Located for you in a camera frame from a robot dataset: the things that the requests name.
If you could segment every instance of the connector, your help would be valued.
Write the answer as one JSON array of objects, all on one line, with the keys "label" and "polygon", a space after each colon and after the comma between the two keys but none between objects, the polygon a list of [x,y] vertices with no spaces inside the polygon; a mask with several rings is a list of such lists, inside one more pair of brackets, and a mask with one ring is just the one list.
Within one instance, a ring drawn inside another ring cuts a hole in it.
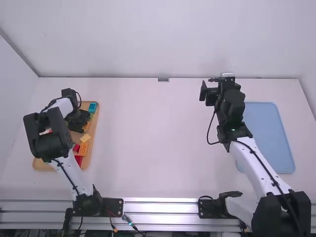
[{"label": "connector", "polygon": [[122,220],[126,221],[132,227],[135,226],[134,223],[132,222],[132,220],[128,216],[126,216],[125,214],[122,215]]},{"label": "connector", "polygon": [[114,233],[117,233],[117,232],[118,232],[118,229],[117,229],[113,224],[111,224],[111,227],[112,227]]}]

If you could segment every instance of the blue mat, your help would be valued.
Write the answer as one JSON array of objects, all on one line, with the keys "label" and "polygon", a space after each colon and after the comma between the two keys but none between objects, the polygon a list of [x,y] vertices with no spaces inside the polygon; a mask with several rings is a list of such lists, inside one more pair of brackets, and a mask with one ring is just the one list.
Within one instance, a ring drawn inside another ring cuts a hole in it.
[{"label": "blue mat", "polygon": [[[291,174],[295,170],[277,106],[273,103],[246,102],[244,122],[253,134],[258,148],[276,173]],[[239,171],[242,166],[236,162]]]}]

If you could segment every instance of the cable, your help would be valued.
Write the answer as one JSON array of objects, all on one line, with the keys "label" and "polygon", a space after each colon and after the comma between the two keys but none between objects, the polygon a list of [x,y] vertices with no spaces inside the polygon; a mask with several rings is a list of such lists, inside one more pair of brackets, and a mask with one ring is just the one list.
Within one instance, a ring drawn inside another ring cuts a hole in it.
[{"label": "cable", "polygon": [[[65,171],[65,168],[63,167],[62,163],[59,162],[58,160],[56,159],[52,159],[53,161],[55,161],[58,166],[60,166],[60,168],[62,169],[62,171],[64,172],[65,176],[67,177],[67,179],[69,180],[69,182],[71,183],[71,185],[73,186],[73,189],[76,191],[77,195],[78,195],[78,198],[80,196],[79,194],[79,191],[77,189],[77,186],[75,186],[75,184],[73,183],[73,181],[71,180],[71,178],[69,177],[69,175],[67,174],[67,172]],[[82,222],[83,222],[83,216],[81,216],[81,220],[80,220],[80,225],[78,227],[78,230],[80,230],[81,226],[82,226]]]},{"label": "cable", "polygon": [[82,226],[82,222],[83,222],[83,216],[81,216],[81,220],[80,220],[80,225],[78,227],[78,230],[80,230],[81,226]]},{"label": "cable", "polygon": [[80,108],[80,107],[81,107],[81,104],[82,104],[81,96],[80,96],[80,94],[79,94],[77,91],[76,91],[76,94],[78,94],[79,99],[80,99],[80,104],[79,104],[79,106],[78,106],[78,108]]},{"label": "cable", "polygon": [[258,157],[258,155],[255,153],[255,151],[250,147],[248,146],[247,144],[245,144],[244,142],[241,142],[241,141],[238,141],[238,140],[232,140],[231,142],[237,142],[237,143],[240,143],[242,145],[244,145],[245,147],[247,147],[249,150],[250,150],[250,153],[254,154],[254,156],[257,158],[257,160],[259,161],[259,163],[262,165],[262,167],[264,168],[264,170],[267,172],[267,174],[270,176],[273,184],[276,186],[276,188],[278,189],[278,191],[280,192],[281,194],[281,197],[284,199],[284,202],[285,204],[287,205],[288,207],[288,210],[292,216],[292,218],[294,219],[294,222],[295,222],[295,225],[297,227],[297,230],[298,230],[298,233],[300,236],[303,236],[302,235],[302,230],[301,230],[301,227],[300,227],[300,224],[298,222],[298,219],[294,213],[294,210],[291,206],[291,204],[289,203],[289,201],[286,199],[285,195],[284,195],[284,192],[282,191],[282,189],[280,188],[278,182],[274,179],[274,177],[272,176],[272,174],[269,172],[269,170],[266,168],[266,166],[263,164],[262,160],[260,160],[260,158]]},{"label": "cable", "polygon": [[210,130],[210,128],[211,128],[211,125],[212,125],[212,122],[213,122],[213,119],[214,119],[215,114],[216,114],[216,111],[214,110],[214,113],[213,113],[211,122],[209,123],[208,129],[207,129],[207,134],[206,134],[206,141],[207,141],[207,143],[208,143],[209,145],[215,145],[215,144],[220,143],[219,141],[218,141],[218,142],[210,143],[209,140],[208,140],[209,130]]},{"label": "cable", "polygon": [[136,230],[137,233],[141,234],[142,236],[146,236],[147,233],[143,234],[142,232],[140,232],[136,226],[133,226],[133,229]]}]

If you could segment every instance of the red block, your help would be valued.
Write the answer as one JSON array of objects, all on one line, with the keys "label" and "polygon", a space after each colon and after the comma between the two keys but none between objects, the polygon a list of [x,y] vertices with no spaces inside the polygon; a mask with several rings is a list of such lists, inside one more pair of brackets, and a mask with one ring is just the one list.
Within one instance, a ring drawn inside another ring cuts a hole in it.
[{"label": "red block", "polygon": [[80,149],[80,145],[79,144],[75,144],[75,146],[73,148],[73,151],[78,153],[79,149]]},{"label": "red block", "polygon": [[81,163],[82,163],[82,156],[75,156],[75,159],[79,165],[79,167],[81,167]]}]

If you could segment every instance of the white wall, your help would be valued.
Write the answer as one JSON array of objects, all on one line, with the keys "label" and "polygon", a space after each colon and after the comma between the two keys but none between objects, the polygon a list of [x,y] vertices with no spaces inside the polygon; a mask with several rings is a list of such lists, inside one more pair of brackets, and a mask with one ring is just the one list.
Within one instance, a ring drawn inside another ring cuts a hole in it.
[{"label": "white wall", "polygon": [[3,0],[0,28],[44,77],[296,77],[316,115],[315,9],[314,0]]},{"label": "white wall", "polygon": [[0,174],[39,78],[0,36]]}]

